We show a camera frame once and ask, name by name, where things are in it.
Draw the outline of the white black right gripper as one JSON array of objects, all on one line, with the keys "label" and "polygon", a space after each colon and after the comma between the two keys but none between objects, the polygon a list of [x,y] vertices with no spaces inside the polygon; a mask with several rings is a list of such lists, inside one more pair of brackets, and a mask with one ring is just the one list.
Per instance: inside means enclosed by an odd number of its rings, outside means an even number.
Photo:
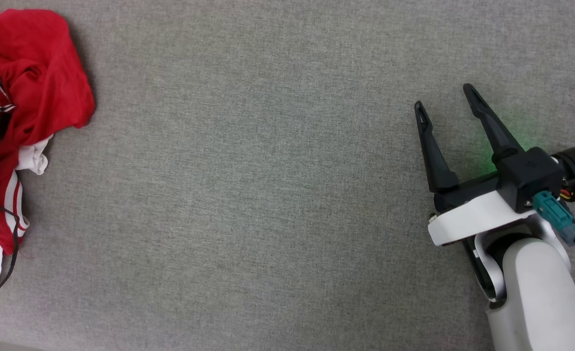
[{"label": "white black right gripper", "polygon": [[[496,165],[504,158],[524,153],[477,89],[466,83],[463,92],[492,147],[492,163]],[[434,245],[459,242],[536,214],[532,209],[515,213],[496,190],[496,174],[487,174],[459,185],[457,174],[449,169],[434,138],[431,119],[421,101],[415,102],[414,111],[426,178],[430,192],[434,193],[437,212],[427,226]]]}]

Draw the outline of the red and white jersey garment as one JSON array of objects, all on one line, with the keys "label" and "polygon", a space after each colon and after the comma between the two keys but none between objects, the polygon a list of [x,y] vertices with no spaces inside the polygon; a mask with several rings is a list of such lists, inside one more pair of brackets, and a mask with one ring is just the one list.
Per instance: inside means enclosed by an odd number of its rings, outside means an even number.
[{"label": "red and white jersey garment", "polygon": [[0,276],[4,256],[29,228],[18,171],[43,174],[51,137],[84,127],[94,110],[65,18],[39,9],[0,13]]}]

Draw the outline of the grey fabric sofa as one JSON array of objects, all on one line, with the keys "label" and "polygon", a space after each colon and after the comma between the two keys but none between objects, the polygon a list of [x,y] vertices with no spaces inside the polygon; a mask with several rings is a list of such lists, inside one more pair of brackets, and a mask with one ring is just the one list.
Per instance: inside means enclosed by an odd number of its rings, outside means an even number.
[{"label": "grey fabric sofa", "polygon": [[575,147],[575,0],[0,0],[65,17],[96,112],[21,173],[0,342],[59,351],[493,351],[436,247],[423,102],[461,181],[462,91]]}]

